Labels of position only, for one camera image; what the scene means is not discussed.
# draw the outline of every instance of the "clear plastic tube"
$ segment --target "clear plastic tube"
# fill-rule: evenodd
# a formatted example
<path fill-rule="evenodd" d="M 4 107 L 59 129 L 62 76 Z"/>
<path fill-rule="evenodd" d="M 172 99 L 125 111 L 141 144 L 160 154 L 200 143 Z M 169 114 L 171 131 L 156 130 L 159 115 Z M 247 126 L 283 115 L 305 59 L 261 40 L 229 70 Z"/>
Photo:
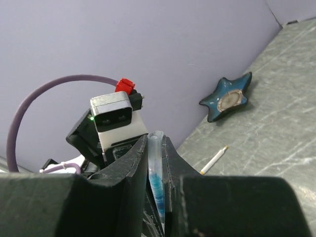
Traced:
<path fill-rule="evenodd" d="M 164 192 L 162 182 L 162 138 L 163 132 L 148 134 L 148 176 L 159 217 L 164 228 Z"/>

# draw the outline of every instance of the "green led light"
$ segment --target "green led light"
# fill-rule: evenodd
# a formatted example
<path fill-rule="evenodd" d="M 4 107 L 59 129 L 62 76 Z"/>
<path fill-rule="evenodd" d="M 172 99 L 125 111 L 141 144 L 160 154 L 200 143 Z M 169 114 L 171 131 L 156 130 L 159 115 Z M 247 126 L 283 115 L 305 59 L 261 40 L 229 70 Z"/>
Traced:
<path fill-rule="evenodd" d="M 94 116 L 88 115 L 88 119 L 90 119 L 90 121 L 94 121 Z"/>

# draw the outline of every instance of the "plastic tube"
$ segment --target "plastic tube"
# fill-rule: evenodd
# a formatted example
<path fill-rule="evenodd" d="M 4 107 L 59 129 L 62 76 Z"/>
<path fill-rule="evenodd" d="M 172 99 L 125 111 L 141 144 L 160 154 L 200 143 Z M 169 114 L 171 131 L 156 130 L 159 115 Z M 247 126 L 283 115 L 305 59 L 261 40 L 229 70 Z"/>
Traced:
<path fill-rule="evenodd" d="M 40 95 L 42 95 L 44 92 L 48 91 L 49 89 L 63 83 L 79 81 L 79 80 L 103 82 L 103 83 L 110 84 L 113 86 L 116 86 L 118 82 L 117 80 L 113 80 L 111 78 L 106 78 L 106 77 L 101 77 L 101 76 L 73 75 L 73 76 L 67 76 L 67 77 L 52 80 L 42 85 L 41 87 L 37 88 L 31 94 L 29 94 L 29 96 L 26 97 L 24 101 L 20 104 L 11 122 L 11 126 L 9 128 L 8 138 L 6 141 L 6 160 L 7 160 L 8 170 L 10 172 L 19 172 L 18 165 L 16 162 L 16 154 L 15 154 L 16 139 L 18 136 L 18 131 L 21 125 L 22 118 L 25 112 L 27 111 L 28 107 L 36 98 L 38 98 Z"/>
<path fill-rule="evenodd" d="M 148 134 L 148 176 L 155 203 L 164 228 L 164 191 L 162 182 L 162 138 L 163 132 Z"/>

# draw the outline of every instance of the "star-shaped ashtray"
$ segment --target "star-shaped ashtray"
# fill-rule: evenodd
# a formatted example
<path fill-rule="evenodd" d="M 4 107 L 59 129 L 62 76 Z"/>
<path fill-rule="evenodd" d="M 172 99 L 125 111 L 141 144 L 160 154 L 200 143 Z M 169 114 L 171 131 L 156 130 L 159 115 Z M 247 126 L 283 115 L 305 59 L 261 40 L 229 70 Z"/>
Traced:
<path fill-rule="evenodd" d="M 199 104 L 208 107 L 208 122 L 215 122 L 228 112 L 245 106 L 248 99 L 244 92 L 250 85 L 252 73 L 249 72 L 236 80 L 222 78 L 215 91 L 202 99 Z"/>

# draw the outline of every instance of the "gray marble countertop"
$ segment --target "gray marble countertop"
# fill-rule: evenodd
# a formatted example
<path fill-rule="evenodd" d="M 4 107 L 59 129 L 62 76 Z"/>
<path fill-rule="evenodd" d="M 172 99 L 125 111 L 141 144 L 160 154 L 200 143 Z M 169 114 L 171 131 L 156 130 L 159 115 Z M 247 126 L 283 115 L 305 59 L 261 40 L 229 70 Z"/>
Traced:
<path fill-rule="evenodd" d="M 228 145 L 208 175 L 284 178 L 316 236 L 316 20 L 286 26 L 248 71 L 248 105 L 216 123 L 204 119 L 179 155 L 200 171 Z"/>

